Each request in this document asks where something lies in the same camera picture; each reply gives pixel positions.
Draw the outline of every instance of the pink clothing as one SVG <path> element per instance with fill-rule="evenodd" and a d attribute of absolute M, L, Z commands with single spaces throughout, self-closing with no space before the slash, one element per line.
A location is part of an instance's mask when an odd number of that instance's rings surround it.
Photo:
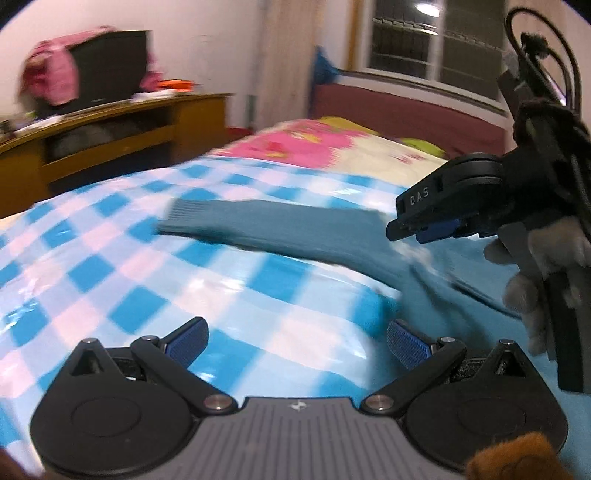
<path fill-rule="evenodd" d="M 315 120 L 296 120 L 285 128 L 262 132 L 231 144 L 214 155 L 256 158 L 306 168 L 328 168 L 335 152 L 353 145 L 353 139 L 368 134 L 342 130 Z"/>
<path fill-rule="evenodd" d="M 21 93 L 29 92 L 36 98 L 44 98 L 51 105 L 63 105 L 78 98 L 78 69 L 69 48 L 114 31 L 117 29 L 113 27 L 97 27 L 38 43 L 25 62 Z M 162 73 L 148 53 L 147 73 L 141 88 L 146 92 L 158 90 L 161 76 Z"/>

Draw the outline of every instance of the brown stuffed toy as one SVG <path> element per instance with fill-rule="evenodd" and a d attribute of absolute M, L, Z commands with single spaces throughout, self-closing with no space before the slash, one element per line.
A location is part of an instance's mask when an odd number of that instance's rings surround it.
<path fill-rule="evenodd" d="M 467 480 L 573 480 L 541 433 L 530 433 L 478 453 L 467 465 Z M 0 480 L 35 480 L 0 449 Z"/>

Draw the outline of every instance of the bed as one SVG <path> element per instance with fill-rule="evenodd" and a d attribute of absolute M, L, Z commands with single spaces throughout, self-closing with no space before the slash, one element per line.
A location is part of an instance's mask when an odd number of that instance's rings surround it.
<path fill-rule="evenodd" d="M 375 209 L 387 221 L 396 196 L 445 160 L 367 130 L 289 122 L 176 167 L 65 193 L 13 219 L 0 236 L 0 444 L 39 469 L 28 422 L 82 338 L 124 346 L 194 316 L 207 320 L 211 337 L 191 372 L 239 402 L 358 403 L 404 373 L 384 341 L 395 316 L 476 349 L 507 337 L 526 345 L 518 322 L 449 282 L 461 278 L 500 303 L 515 269 L 487 264 L 477 238 L 393 244 L 400 282 L 392 288 L 336 265 L 155 233 L 176 198 Z M 533 361 L 570 419 L 562 458 L 584 478 L 591 400 L 559 391 L 555 366 Z"/>

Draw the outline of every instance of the wooden dresser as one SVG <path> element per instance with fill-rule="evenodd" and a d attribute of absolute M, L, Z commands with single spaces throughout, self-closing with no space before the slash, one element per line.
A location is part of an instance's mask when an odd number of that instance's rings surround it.
<path fill-rule="evenodd" d="M 0 144 L 0 218 L 95 181 L 175 165 L 225 145 L 228 96 L 112 103 Z M 97 128 L 82 128 L 88 125 Z M 76 135 L 95 131 L 90 146 L 72 147 Z"/>

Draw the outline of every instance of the blue gripper pad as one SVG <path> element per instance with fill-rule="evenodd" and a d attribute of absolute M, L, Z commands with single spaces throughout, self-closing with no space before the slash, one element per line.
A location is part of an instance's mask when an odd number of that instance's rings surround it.
<path fill-rule="evenodd" d="M 396 320 L 390 322 L 386 335 L 388 349 L 407 370 L 419 366 L 432 355 L 434 342 L 420 338 Z"/>
<path fill-rule="evenodd" d="M 185 368 L 203 353 L 209 341 L 209 327 L 204 319 L 194 319 L 165 337 L 164 353 Z"/>

